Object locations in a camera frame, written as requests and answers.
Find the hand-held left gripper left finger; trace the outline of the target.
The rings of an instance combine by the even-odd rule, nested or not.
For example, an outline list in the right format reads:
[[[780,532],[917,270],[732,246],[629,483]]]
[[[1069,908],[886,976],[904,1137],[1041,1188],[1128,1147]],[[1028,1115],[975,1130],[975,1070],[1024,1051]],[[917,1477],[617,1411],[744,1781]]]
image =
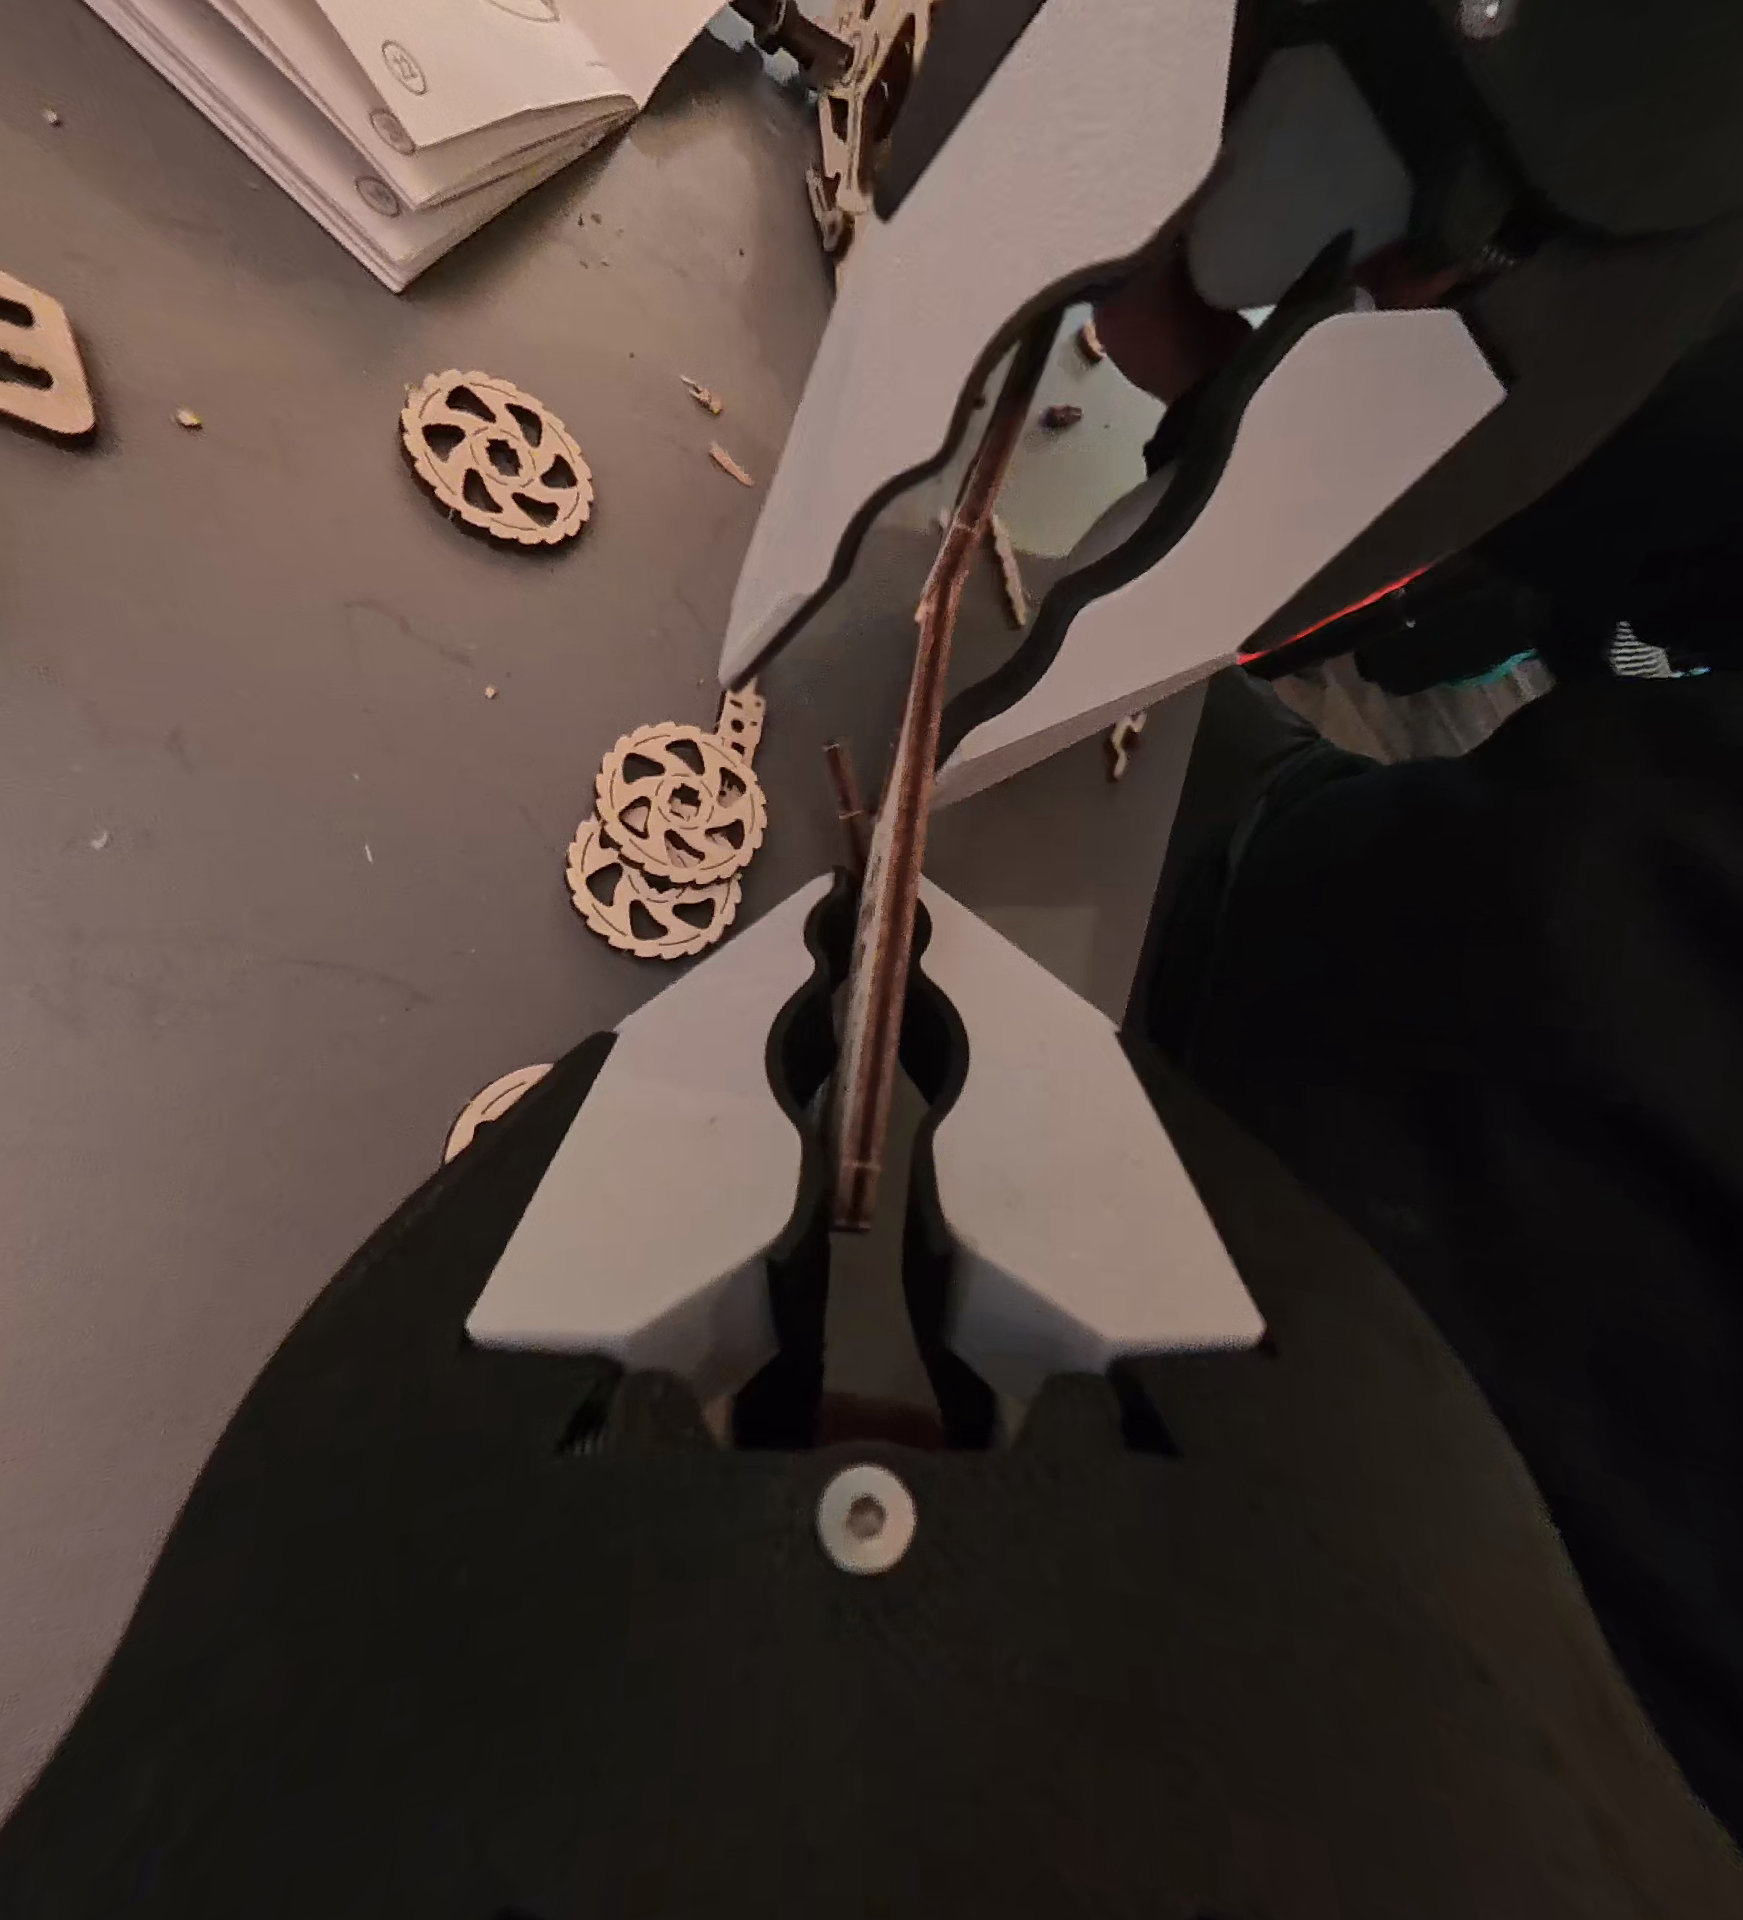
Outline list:
[[[619,1023],[469,1310],[481,1351],[663,1374],[743,1448],[814,1448],[825,1371],[841,878]]]

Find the person's right hand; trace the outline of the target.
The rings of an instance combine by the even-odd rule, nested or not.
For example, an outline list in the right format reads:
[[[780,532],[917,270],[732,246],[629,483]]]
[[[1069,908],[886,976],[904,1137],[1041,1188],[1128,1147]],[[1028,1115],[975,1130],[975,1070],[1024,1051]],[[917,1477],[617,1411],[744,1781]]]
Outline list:
[[[1193,393],[1255,333],[1240,314],[1202,300],[1179,254],[1097,302],[1094,325],[1104,357],[1160,404]]]

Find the wooden parts sheet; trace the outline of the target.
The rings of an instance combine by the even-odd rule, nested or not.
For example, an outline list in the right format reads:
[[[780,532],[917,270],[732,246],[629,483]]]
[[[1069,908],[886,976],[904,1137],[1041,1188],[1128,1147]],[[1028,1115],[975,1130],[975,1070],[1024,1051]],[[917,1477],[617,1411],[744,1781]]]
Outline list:
[[[916,609],[916,653],[860,883],[841,999],[830,1099],[835,1233],[866,1233],[878,1216],[957,613],[1060,322],[1062,316],[1053,314],[1034,324],[1002,371],[995,404],[955,493]]]

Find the red fabric item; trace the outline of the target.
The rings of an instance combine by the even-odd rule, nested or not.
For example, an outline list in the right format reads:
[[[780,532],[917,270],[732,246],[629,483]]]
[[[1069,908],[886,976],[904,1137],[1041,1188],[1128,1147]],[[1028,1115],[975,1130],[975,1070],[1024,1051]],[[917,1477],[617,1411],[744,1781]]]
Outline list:
[[[1376,609],[1380,603],[1383,603],[1383,601],[1388,601],[1388,598],[1394,598],[1397,592],[1402,592],[1402,590],[1405,590],[1405,589],[1412,589],[1412,585],[1414,585],[1421,574],[1423,574],[1423,569],[1417,569],[1417,570],[1414,570],[1414,573],[1410,573],[1410,574],[1405,574],[1405,576],[1402,576],[1402,578],[1397,578],[1397,581],[1394,581],[1394,583],[1388,583],[1388,585],[1381,587],[1381,589],[1374,589],[1374,590],[1365,592],[1362,598],[1358,598],[1358,601],[1353,601],[1353,603],[1350,603],[1350,604],[1344,604],[1344,606],[1340,606],[1340,609],[1334,609],[1331,613],[1324,615],[1324,616],[1317,619],[1315,623],[1311,623],[1311,624],[1307,624],[1307,626],[1304,626],[1304,629],[1300,629],[1300,630],[1296,630],[1296,632],[1288,632],[1288,635],[1285,635],[1285,636],[1276,636],[1276,638],[1255,638],[1251,644],[1240,647],[1240,650],[1238,650],[1238,655],[1237,655],[1237,665],[1238,665],[1238,666],[1255,666],[1257,663],[1267,660],[1267,658],[1286,658],[1286,656],[1292,656],[1292,650],[1300,648],[1304,642],[1309,642],[1311,638],[1322,636],[1322,635],[1326,635],[1328,630],[1340,629],[1340,626],[1344,626],[1348,620],[1353,620],[1353,619],[1358,619],[1358,616],[1363,616],[1363,613]]]

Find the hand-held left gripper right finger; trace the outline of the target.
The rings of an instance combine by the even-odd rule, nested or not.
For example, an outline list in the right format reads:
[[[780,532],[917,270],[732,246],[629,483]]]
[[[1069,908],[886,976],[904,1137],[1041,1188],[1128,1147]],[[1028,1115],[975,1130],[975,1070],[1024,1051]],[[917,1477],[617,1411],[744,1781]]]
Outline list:
[[[931,881],[917,942],[902,1067],[931,1346],[1016,1402],[1255,1348],[1264,1318],[1114,1023]]]

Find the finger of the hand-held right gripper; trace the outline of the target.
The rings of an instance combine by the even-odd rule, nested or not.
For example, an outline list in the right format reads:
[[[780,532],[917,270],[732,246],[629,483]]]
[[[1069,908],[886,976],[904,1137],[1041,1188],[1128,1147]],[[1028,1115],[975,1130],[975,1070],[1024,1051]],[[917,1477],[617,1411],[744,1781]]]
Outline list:
[[[717,681],[747,681],[942,472],[1032,328],[1184,221],[1220,148],[1231,3],[943,5],[763,493]]]
[[[1456,310],[1311,325],[1238,413],[1043,594],[1028,638],[947,716],[931,803],[953,806],[1233,663],[1242,642],[1504,397]]]

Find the wooden buggy model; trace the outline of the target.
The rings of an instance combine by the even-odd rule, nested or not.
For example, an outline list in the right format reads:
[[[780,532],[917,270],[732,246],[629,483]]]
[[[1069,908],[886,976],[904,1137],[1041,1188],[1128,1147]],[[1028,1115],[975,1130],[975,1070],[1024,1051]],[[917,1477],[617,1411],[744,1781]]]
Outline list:
[[[732,3],[765,56],[792,61],[818,101],[818,162],[808,197],[819,244],[841,264],[873,211],[898,112],[931,45],[937,3]]]

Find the paper instruction booklet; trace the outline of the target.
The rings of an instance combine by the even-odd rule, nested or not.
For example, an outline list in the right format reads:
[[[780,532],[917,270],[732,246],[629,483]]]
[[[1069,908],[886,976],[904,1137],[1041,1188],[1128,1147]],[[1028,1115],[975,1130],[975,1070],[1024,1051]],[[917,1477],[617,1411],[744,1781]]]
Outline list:
[[[614,136],[717,3],[91,3],[379,286]]]

